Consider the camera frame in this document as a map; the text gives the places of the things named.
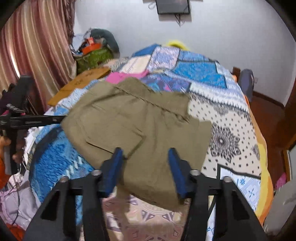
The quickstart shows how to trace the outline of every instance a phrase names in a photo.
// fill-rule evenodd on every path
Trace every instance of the khaki shorts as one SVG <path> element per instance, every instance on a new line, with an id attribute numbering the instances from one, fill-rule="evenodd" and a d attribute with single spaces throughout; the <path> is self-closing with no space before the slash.
<path id="1" fill-rule="evenodd" d="M 193 169 L 201 169 L 212 124 L 188 115 L 189 97 L 154 92 L 136 78 L 113 85 L 100 82 L 86 93 L 62 122 L 77 151 L 99 168 L 116 147 L 126 163 L 120 183 L 132 194 L 166 209 L 179 205 L 168 164 L 177 149 Z"/>

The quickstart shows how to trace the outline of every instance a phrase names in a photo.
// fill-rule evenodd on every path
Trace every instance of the metal screw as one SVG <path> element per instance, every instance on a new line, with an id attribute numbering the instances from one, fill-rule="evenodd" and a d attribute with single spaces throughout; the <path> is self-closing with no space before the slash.
<path id="1" fill-rule="evenodd" d="M 223 181 L 226 183 L 230 183 L 230 182 L 232 182 L 232 178 L 229 176 L 225 176 L 225 177 L 223 177 Z"/>
<path id="2" fill-rule="evenodd" d="M 192 176 L 199 176 L 199 175 L 200 175 L 200 171 L 199 171 L 199 170 L 196 170 L 196 169 L 192 169 L 192 170 L 190 171 L 190 174 L 191 174 Z"/>
<path id="3" fill-rule="evenodd" d="M 68 180 L 69 180 L 69 177 L 64 176 L 59 181 L 60 181 L 60 183 L 66 183 Z"/>
<path id="4" fill-rule="evenodd" d="M 96 170 L 93 170 L 93 171 L 91 172 L 91 174 L 92 174 L 93 176 L 99 176 L 99 175 L 102 174 L 102 171 L 101 171 L 100 169 L 96 169 Z"/>

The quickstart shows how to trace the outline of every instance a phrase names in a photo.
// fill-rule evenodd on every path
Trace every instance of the white wall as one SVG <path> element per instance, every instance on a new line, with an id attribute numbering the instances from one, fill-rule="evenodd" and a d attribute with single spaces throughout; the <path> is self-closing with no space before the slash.
<path id="1" fill-rule="evenodd" d="M 190 50 L 232 69 L 250 68 L 255 90 L 283 104 L 296 74 L 296 43 L 265 0 L 191 0 L 192 21 L 180 28 L 174 16 L 159 19 L 147 0 L 77 0 L 75 33 L 104 28 L 116 38 L 121 56 L 152 43 L 178 39 Z"/>

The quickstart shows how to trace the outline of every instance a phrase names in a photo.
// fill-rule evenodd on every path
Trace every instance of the blue gripper pad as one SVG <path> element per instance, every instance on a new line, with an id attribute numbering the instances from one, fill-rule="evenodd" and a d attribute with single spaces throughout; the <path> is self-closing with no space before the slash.
<path id="1" fill-rule="evenodd" d="M 103 183 L 100 192 L 104 192 L 105 197 L 108 197 L 113 192 L 121 173 L 122 163 L 123 151 L 117 147 L 111 159 L 104 161 L 101 165 L 100 170 L 103 174 Z"/>
<path id="2" fill-rule="evenodd" d="M 180 159 L 175 148 L 169 149 L 168 162 L 174 178 L 176 191 L 180 198 L 186 198 L 190 191 L 188 181 L 191 167 L 187 161 Z"/>

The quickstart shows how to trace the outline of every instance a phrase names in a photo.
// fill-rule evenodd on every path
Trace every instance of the striped curtain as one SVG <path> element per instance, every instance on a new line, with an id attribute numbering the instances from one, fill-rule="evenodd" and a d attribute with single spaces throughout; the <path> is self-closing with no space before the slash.
<path id="1" fill-rule="evenodd" d="M 47 102 L 76 75 L 69 49 L 75 0 L 26 0 L 0 32 L 0 91 L 20 75 L 32 76 L 34 108 L 43 114 Z"/>

